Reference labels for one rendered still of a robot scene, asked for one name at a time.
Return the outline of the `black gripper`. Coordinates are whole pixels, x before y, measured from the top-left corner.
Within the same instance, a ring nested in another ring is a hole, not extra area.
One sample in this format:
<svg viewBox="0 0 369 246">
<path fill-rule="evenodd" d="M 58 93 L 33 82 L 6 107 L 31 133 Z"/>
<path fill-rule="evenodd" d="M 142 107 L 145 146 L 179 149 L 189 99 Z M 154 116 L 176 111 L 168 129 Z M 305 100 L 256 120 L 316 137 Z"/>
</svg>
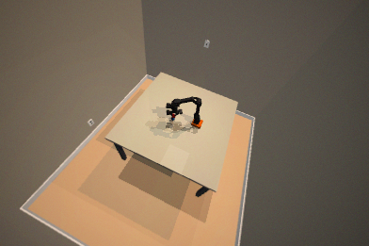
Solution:
<svg viewBox="0 0 369 246">
<path fill-rule="evenodd" d="M 171 115 L 172 116 L 172 113 L 175 113 L 175 116 L 177 116 L 179 114 L 183 114 L 183 111 L 181 109 L 179 109 L 179 110 L 172 109 L 172 111 L 167 110 L 167 115 Z"/>
</svg>

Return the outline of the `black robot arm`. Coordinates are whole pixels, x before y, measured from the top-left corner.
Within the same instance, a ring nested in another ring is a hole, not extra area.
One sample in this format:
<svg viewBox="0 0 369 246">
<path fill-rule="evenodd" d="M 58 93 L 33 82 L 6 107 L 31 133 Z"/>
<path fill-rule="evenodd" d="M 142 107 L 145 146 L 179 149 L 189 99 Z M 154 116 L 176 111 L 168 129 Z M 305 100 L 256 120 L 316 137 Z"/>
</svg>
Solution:
<svg viewBox="0 0 369 246">
<path fill-rule="evenodd" d="M 197 102 L 194 99 L 196 99 Z M 166 108 L 171 108 L 171 109 L 176 110 L 178 107 L 180 107 L 180 104 L 188 103 L 188 102 L 193 102 L 195 105 L 197 105 L 196 113 L 194 113 L 194 123 L 199 124 L 199 122 L 201 121 L 201 116 L 199 115 L 200 107 L 201 107 L 201 98 L 199 97 L 191 96 L 191 97 L 184 98 L 184 99 L 174 99 L 171 103 L 167 103 Z"/>
</svg>

